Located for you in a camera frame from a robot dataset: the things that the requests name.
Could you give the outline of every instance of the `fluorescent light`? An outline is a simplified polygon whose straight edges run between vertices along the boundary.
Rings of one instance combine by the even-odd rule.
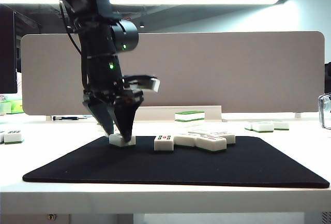
[[[59,0],[0,0],[0,4],[58,4]]]
[[[127,6],[158,5],[271,5],[279,0],[110,0]],[[0,0],[0,4],[58,4],[59,0]]]
[[[142,5],[271,5],[279,0],[110,0],[111,4]]]

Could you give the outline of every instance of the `white table surface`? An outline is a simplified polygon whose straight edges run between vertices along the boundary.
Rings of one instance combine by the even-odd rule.
[[[201,128],[260,137],[331,182],[331,131],[317,113],[223,114],[228,122]],[[93,118],[45,121],[45,116],[0,116],[0,129],[20,129],[25,141],[0,145],[2,214],[248,213],[331,211],[331,189],[224,186],[28,183],[22,176],[103,135]],[[285,120],[290,131],[256,133],[248,120]],[[134,123],[133,134],[155,136],[182,131],[174,123]]]

